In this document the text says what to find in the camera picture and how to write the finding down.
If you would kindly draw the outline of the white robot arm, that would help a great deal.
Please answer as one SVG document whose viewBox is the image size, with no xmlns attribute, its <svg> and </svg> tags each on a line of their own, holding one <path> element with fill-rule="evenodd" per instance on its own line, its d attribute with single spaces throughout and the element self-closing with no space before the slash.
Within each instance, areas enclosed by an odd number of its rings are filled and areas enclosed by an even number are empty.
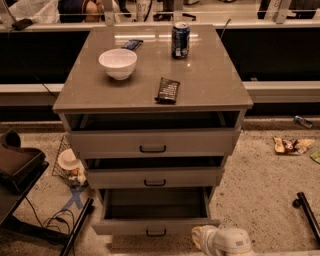
<svg viewBox="0 0 320 256">
<path fill-rule="evenodd" d="M 195 246 L 206 256 L 256 256 L 248 233 L 240 228 L 197 226 L 191 231 Z"/>
</svg>

